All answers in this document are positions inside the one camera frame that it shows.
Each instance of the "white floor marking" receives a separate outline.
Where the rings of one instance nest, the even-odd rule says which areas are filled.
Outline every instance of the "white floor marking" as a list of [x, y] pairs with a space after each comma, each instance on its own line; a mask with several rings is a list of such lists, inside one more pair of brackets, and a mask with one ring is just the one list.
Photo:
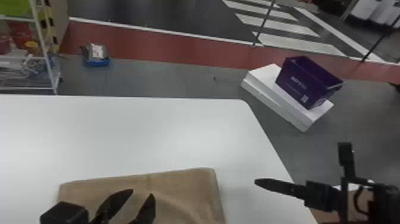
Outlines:
[[[261, 7], [255, 7], [252, 5], [246, 5], [243, 3], [238, 3], [238, 2], [232, 2], [232, 1], [228, 1], [228, 0], [223, 0], [225, 2], [225, 4], [229, 7], [229, 8], [235, 8], [238, 10], [245, 10], [245, 11], [250, 11], [253, 13], [260, 13], [260, 14], [265, 14], [268, 11], [268, 8], [261, 8]], [[290, 15], [289, 13], [284, 13], [284, 12], [280, 12], [280, 11], [275, 11], [275, 10], [271, 10], [271, 14], [272, 16], [275, 17], [279, 17], [279, 18], [285, 18], [287, 20], [294, 20], [297, 21], [297, 19], [295, 17], [293, 17], [292, 15]]]
[[169, 30], [161, 30], [161, 29], [155, 29], [155, 28], [149, 28], [149, 27], [142, 27], [142, 26], [133, 26], [133, 25], [120, 24], [120, 23], [104, 22], [104, 21], [99, 21], [99, 20], [90, 20], [90, 19], [86, 19], [86, 18], [70, 17], [70, 20], [76, 21], [76, 22], [81, 22], [81, 23], [92, 23], [92, 24], [99, 24], [99, 25], [104, 25], [104, 26], [112, 26], [112, 27], [119, 27], [119, 28], [133, 29], [133, 30], [144, 30], [144, 31], [156, 32], [156, 33], [166, 33], [166, 34], [177, 35], [177, 36], [187, 36], [190, 38], [201, 38], [201, 39], [207, 39], [207, 40], [212, 40], [212, 41], [241, 43], [241, 44], [245, 44], [245, 45], [253, 44], [252, 42], [248, 42], [248, 41], [238, 41], [238, 40], [226, 39], [226, 38], [215, 38], [213, 36], [196, 35], [196, 34], [191, 34], [191, 33], [182, 33], [182, 32], [175, 32], [175, 31], [169, 31]]
[[[253, 17], [253, 16], [248, 16], [248, 15], [242, 15], [242, 14], [236, 14], [236, 16], [243, 23], [250, 24], [250, 25], [255, 25], [255, 26], [258, 26], [258, 27], [263, 22], [262, 18], [257, 18], [257, 17]], [[316, 36], [318, 38], [320, 37], [320, 35], [318, 35], [314, 31], [312, 31], [308, 27], [289, 24], [289, 23], [282, 23], [282, 22], [278, 22], [278, 21], [274, 21], [274, 20], [265, 21], [264, 27], [272, 28], [272, 29], [276, 29], [276, 30], [283, 30], [283, 31], [292, 32], [292, 33], [299, 33], [299, 34], [303, 34], [303, 35]]]
[[[341, 33], [340, 31], [336, 30], [335, 28], [333, 28], [331, 25], [325, 23], [324, 21], [320, 20], [318, 17], [316, 17], [314, 14], [310, 13], [309, 11], [303, 9], [303, 8], [297, 8], [295, 7], [295, 9], [297, 11], [299, 11], [300, 13], [302, 13], [303, 15], [305, 15], [306, 17], [310, 18], [312, 21], [318, 23], [320, 26], [322, 26], [324, 29], [328, 30], [330, 33], [332, 33], [333, 35], [335, 35], [337, 38], [341, 39], [342, 41], [344, 41], [345, 43], [347, 43], [349, 46], [353, 47], [356, 51], [360, 52], [362, 55], [365, 55], [368, 53], [368, 49], [361, 46], [359, 43], [353, 41], [351, 38], [349, 38], [348, 36], [344, 35], [343, 33]], [[378, 55], [372, 53], [370, 55], [370, 58], [373, 61], [376, 62], [384, 62], [384, 60], [382, 58], [380, 58]]]
[[294, 38], [284, 38], [283, 36], [268, 35], [265, 33], [260, 34], [260, 37], [258, 39], [266, 46], [276, 46], [279, 48], [289, 48], [300, 51], [338, 55], [343, 57], [346, 56], [334, 46], [326, 43], [303, 41]]
[[[265, 0], [244, 0], [244, 1], [259, 3], [261, 5], [266, 5], [266, 6], [270, 6], [271, 5], [270, 1], [265, 1]], [[274, 4], [274, 8], [280, 8], [280, 7], [277, 4]]]

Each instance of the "red item on shelf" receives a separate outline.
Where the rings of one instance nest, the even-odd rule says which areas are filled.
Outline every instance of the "red item on shelf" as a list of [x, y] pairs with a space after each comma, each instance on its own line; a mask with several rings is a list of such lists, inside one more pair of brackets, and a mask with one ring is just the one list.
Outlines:
[[29, 29], [28, 22], [21, 21], [7, 21], [8, 28], [10, 28], [11, 36], [31, 36], [32, 31]]
[[25, 43], [32, 40], [31, 36], [12, 36], [12, 41], [19, 49], [26, 49]]
[[0, 55], [11, 52], [10, 39], [6, 35], [0, 34]]

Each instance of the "yellow item on shelf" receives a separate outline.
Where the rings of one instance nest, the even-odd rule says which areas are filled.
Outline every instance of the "yellow item on shelf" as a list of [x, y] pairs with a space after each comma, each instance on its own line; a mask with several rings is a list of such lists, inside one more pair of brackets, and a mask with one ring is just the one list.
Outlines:
[[39, 44], [35, 41], [27, 41], [25, 43], [25, 47], [28, 50], [29, 54], [37, 55], [38, 53], [40, 53]]

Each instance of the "blue box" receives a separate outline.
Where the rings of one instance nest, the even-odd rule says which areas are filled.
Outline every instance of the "blue box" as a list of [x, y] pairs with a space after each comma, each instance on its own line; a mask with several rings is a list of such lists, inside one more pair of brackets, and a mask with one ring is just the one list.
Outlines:
[[322, 105], [344, 84], [306, 56], [287, 58], [275, 82], [307, 110]]

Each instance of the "small package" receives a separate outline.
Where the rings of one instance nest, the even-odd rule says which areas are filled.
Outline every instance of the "small package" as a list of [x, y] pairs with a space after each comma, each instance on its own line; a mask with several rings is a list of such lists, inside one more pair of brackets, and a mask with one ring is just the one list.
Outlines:
[[109, 65], [110, 57], [104, 45], [88, 43], [85, 46], [81, 46], [80, 49], [87, 66], [101, 67]]

